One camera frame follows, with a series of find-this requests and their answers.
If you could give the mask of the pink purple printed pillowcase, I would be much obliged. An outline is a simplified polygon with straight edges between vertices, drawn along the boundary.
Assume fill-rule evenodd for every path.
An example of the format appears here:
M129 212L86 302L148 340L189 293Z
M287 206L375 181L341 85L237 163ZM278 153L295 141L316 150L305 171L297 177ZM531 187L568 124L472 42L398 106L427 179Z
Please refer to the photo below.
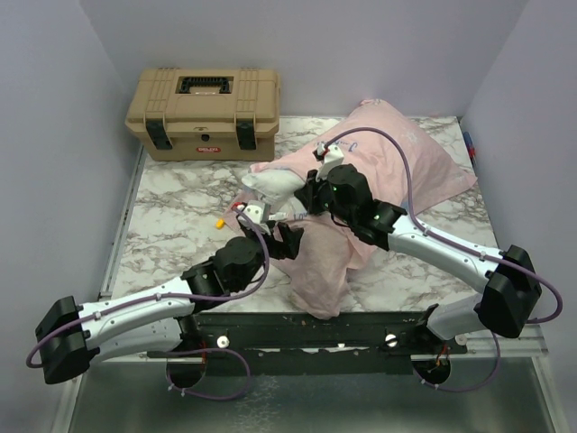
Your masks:
M319 215L310 215L295 198L307 174L321 166L317 146L331 139L343 162L356 169L350 186L322 185L316 200ZM378 202L420 213L453 198L476 183L443 147L390 103L360 103L344 120L303 148L275 161L253 164L242 178L237 202L259 200L290 227L304 230L298 257L276 261L290 278L293 302L316 318L336 317L349 290L346 273L363 268L375 246L346 228L374 217Z

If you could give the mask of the white pillow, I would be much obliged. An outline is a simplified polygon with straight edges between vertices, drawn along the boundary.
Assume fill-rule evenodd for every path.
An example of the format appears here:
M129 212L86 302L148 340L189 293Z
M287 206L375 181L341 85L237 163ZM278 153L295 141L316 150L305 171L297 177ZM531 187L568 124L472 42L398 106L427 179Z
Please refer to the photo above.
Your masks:
M242 184L259 201L268 204L273 213L286 213L296 217L307 213L294 195L305 182L291 170L268 169L251 172L242 177Z

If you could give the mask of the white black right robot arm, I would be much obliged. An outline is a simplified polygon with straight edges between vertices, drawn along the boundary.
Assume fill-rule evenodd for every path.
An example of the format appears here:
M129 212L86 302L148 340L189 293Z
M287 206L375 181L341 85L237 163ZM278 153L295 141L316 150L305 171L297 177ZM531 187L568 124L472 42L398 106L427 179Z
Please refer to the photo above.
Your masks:
M337 218L363 243L416 257L474 289L466 299L427 309L424 325L414 331L423 352L483 329L516 338L542 294L526 250L512 245L502 252L435 232L412 220L403 207L374 198L365 176L351 164L331 169L324 180L310 171L295 196L309 214Z

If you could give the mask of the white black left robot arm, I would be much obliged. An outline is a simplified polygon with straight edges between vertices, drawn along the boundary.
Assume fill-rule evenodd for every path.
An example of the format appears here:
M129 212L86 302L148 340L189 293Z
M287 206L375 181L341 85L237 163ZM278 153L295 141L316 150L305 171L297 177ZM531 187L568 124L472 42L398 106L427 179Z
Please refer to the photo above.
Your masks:
M228 301L252 295L267 278L271 260L294 260L304 231L278 223L270 233L247 228L203 263L159 286L117 300L78 304L56 300L35 329L37 344L26 365L40 369L47 384L85 373L104 358L116 337L147 333L163 319L179 321Z

